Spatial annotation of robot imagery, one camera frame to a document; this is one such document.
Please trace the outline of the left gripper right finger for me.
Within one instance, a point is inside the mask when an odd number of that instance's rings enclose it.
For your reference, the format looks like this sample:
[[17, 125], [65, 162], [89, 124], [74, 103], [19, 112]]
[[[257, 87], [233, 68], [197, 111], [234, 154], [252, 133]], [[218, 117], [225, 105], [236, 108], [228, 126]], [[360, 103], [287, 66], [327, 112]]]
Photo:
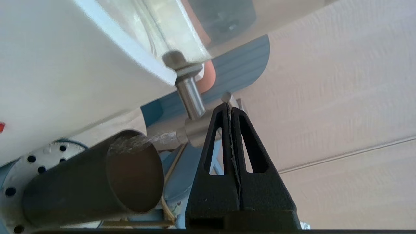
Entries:
[[240, 208], [295, 212], [296, 205], [248, 115], [231, 110], [231, 133]]

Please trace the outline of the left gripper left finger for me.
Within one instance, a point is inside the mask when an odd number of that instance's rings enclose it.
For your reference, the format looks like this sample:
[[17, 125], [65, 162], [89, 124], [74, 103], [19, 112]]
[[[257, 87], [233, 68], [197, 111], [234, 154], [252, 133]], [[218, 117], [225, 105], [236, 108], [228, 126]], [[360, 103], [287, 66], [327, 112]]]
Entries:
[[[211, 115], [196, 176], [190, 192], [187, 212], [229, 212], [240, 209], [241, 137], [236, 136], [239, 125], [233, 120], [229, 104], [223, 103]], [[217, 131], [221, 130], [223, 175], [211, 175]]]

